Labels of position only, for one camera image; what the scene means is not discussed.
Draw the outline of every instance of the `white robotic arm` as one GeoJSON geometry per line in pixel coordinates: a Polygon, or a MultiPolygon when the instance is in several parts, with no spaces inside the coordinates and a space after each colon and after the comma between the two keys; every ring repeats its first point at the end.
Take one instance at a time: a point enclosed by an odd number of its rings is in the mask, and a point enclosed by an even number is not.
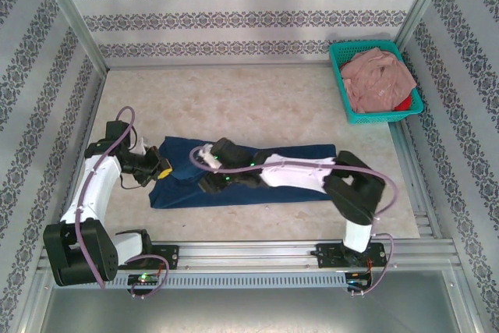
{"type": "MultiPolygon", "coordinates": [[[[199,147],[198,158],[205,165],[195,159],[194,153],[191,161],[211,172],[200,182],[208,193],[217,193],[235,182],[250,187],[294,186],[329,195],[346,219],[343,244],[357,253],[366,250],[385,181],[355,155],[342,151],[336,158],[313,160],[263,152],[253,157],[225,138],[199,147]],[[352,177],[351,184],[344,180],[346,177],[352,177]]],[[[388,177],[383,178],[395,186],[388,177]]]]}
{"type": "MultiPolygon", "coordinates": [[[[83,188],[83,181],[90,174],[99,157],[100,155],[95,155],[85,160],[85,172],[82,183],[80,183],[76,191],[71,206],[69,206],[67,212],[62,216],[61,222],[65,222],[67,225],[75,223],[78,197],[83,188]]],[[[97,220],[104,226],[109,197],[121,172],[122,169],[116,156],[107,156],[104,158],[90,181],[87,193],[83,199],[83,206],[80,207],[82,211],[81,222],[85,222],[87,219],[97,220]]],[[[138,232],[118,234],[111,238],[111,241],[118,254],[118,266],[125,264],[128,259],[140,255],[143,251],[142,236],[138,232]]]]}
{"type": "Polygon", "coordinates": [[[45,248],[58,285],[96,279],[103,285],[116,276],[119,266],[144,255],[150,245],[144,230],[118,233],[111,239],[104,229],[112,187],[122,173],[133,175],[145,186],[172,170],[156,147],[131,151],[130,128],[119,120],[107,123],[105,138],[85,150],[83,179],[69,209],[59,223],[44,230],[45,248]]]}

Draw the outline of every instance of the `blue cloth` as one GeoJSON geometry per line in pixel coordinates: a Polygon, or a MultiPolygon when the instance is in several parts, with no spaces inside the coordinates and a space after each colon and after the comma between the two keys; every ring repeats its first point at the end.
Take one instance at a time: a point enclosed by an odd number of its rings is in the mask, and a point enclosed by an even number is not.
{"type": "MultiPolygon", "coordinates": [[[[293,203],[329,200],[329,196],[314,190],[290,186],[251,189],[240,184],[232,184],[217,194],[205,193],[197,183],[206,174],[189,160],[189,152],[197,146],[213,143],[203,140],[188,140],[175,136],[165,137],[159,152],[167,158],[173,172],[156,182],[149,194],[152,208],[213,207],[243,204],[293,203]]],[[[251,154],[259,150],[244,147],[251,154]]],[[[288,158],[322,159],[336,156],[333,144],[311,146],[279,147],[272,151],[288,158]]]]}

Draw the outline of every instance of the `damask wall panel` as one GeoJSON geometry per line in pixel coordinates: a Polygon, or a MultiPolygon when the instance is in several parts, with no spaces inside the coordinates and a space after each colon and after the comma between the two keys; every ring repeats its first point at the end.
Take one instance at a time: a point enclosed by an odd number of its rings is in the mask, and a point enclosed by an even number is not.
{"type": "Polygon", "coordinates": [[[497,0],[433,0],[404,52],[426,105],[412,142],[486,331],[499,330],[498,45],[497,0]]]}
{"type": "Polygon", "coordinates": [[[306,62],[393,38],[414,0],[74,0],[111,67],[306,62]]]}
{"type": "Polygon", "coordinates": [[[67,201],[101,78],[55,0],[0,0],[0,331],[67,201]]]}

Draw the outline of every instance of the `teal plastic basket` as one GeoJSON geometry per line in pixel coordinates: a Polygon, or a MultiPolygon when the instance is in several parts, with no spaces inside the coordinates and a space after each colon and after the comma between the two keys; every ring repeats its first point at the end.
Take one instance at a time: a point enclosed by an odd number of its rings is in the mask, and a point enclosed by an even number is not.
{"type": "Polygon", "coordinates": [[[352,110],[349,102],[349,96],[346,93],[345,85],[343,84],[342,75],[340,73],[340,66],[344,62],[352,60],[353,55],[357,52],[370,50],[371,48],[378,47],[381,51],[389,51],[398,60],[403,62],[400,52],[392,41],[354,41],[335,43],[329,47],[329,53],[333,62],[333,70],[338,81],[340,94],[342,95],[343,105],[345,106],[346,116],[351,124],[366,124],[368,122],[394,122],[400,121],[409,115],[421,113],[424,109],[423,101],[419,96],[416,89],[411,91],[411,106],[407,111],[398,112],[375,112],[375,113],[355,113],[352,110]]]}

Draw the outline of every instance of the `beige floor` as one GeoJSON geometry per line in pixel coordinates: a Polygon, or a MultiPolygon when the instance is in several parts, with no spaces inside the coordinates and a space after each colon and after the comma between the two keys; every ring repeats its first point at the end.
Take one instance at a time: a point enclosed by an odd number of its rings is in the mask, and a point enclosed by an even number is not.
{"type": "MultiPolygon", "coordinates": [[[[136,129],[151,144],[164,137],[230,140],[254,147],[334,143],[388,174],[400,200],[376,232],[419,237],[388,124],[350,126],[329,68],[178,69],[111,71],[91,140],[124,105],[136,110],[136,129]]],[[[127,176],[129,186],[134,181],[127,176]]],[[[340,239],[344,219],[330,202],[151,209],[145,189],[112,191],[109,232],[145,228],[153,240],[340,239]]],[[[382,203],[392,192],[385,190],[382,203]]]]}

